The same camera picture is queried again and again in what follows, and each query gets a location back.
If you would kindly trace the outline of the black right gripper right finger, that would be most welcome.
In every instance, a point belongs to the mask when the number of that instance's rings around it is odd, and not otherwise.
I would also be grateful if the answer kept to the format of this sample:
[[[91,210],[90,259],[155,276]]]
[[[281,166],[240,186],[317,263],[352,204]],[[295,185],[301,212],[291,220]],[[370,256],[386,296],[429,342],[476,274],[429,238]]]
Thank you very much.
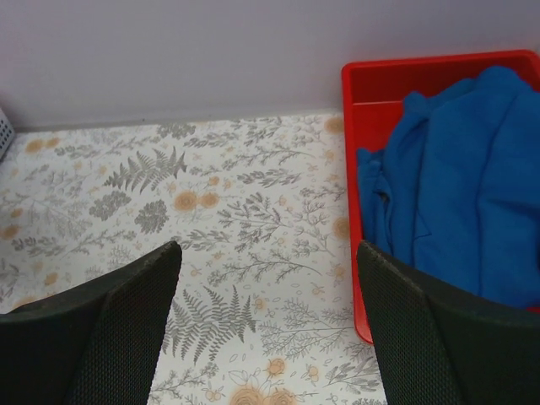
[[[537,404],[539,315],[494,303],[363,241],[359,282],[390,404]]]

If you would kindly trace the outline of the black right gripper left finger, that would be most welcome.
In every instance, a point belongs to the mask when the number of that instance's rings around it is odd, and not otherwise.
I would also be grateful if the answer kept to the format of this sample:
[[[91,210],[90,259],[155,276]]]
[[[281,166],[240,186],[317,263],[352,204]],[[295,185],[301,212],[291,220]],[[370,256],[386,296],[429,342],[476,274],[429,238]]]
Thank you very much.
[[[1,316],[3,404],[145,404],[182,251],[124,267]]]

